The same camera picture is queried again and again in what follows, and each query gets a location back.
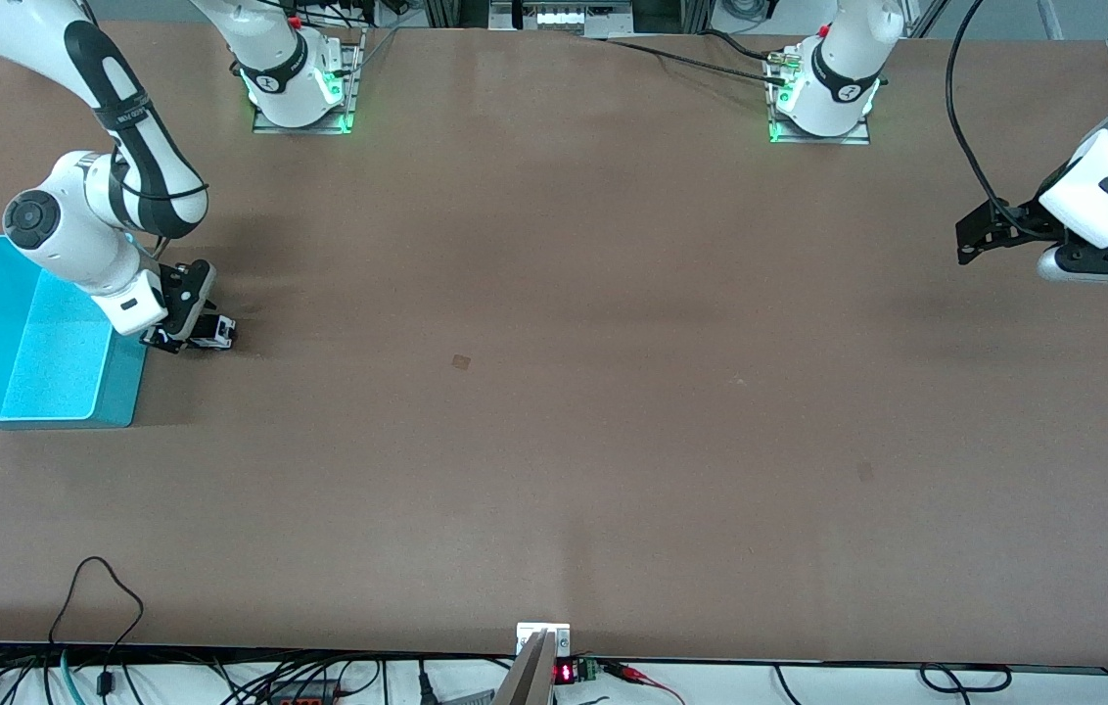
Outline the white jeep toy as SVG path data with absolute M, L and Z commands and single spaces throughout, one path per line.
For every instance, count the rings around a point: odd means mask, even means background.
M 209 315 L 201 315 L 197 318 L 195 326 L 193 326 L 189 338 L 187 339 L 187 345 L 191 348 L 201 350 L 229 350 L 235 344 L 233 341 L 214 341 L 212 339 L 212 317 L 217 315 L 217 313 L 211 313 Z

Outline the turquoise plastic bin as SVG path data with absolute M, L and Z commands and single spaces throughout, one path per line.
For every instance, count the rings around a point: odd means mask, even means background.
M 0 235 L 0 429 L 129 427 L 146 355 Z

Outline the white mounting plate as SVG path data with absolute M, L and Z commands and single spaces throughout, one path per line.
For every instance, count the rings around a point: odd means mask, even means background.
M 555 650 L 558 660 L 568 660 L 572 656 L 572 633 L 571 625 L 566 622 L 519 622 L 515 629 L 515 653 L 526 647 L 529 638 L 540 634 L 554 634 Z

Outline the metal box with lights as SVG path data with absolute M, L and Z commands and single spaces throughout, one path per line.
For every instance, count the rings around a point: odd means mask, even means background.
M 488 30 L 560 31 L 594 37 L 632 35 L 630 0 L 488 0 Z

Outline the grey aluminium bar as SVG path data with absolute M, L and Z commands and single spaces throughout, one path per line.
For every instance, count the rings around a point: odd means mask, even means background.
M 553 705 L 551 670 L 557 662 L 554 634 L 529 638 L 490 705 Z

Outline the red clip lead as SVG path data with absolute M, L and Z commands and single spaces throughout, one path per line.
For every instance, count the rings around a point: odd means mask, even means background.
M 643 671 L 635 670 L 633 668 L 633 666 L 629 666 L 624 662 L 614 660 L 598 660 L 597 664 L 599 666 L 599 670 L 602 670 L 604 674 L 609 675 L 609 677 L 622 680 L 622 682 L 629 683 L 629 685 L 659 689 L 666 693 L 667 695 L 671 696 L 673 699 L 676 701 L 676 704 L 688 705 L 688 702 L 683 699 L 683 696 L 679 695 L 679 692 L 676 692 L 671 687 L 666 686 L 665 683 L 661 683 L 657 680 L 652 680 L 652 677 L 648 677 L 648 675 L 644 674 Z

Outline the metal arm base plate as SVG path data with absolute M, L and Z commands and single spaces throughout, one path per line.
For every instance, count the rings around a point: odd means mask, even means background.
M 804 76 L 802 57 L 796 50 L 788 45 L 784 53 L 769 53 L 762 62 L 763 75 L 779 79 L 779 84 L 767 86 L 770 142 L 866 146 L 868 116 L 879 84 L 868 89 L 864 98 L 839 104 L 825 98 L 822 85 Z
M 352 131 L 363 44 L 343 44 L 317 28 L 291 28 L 298 40 L 281 64 L 240 67 L 255 134 L 343 135 Z

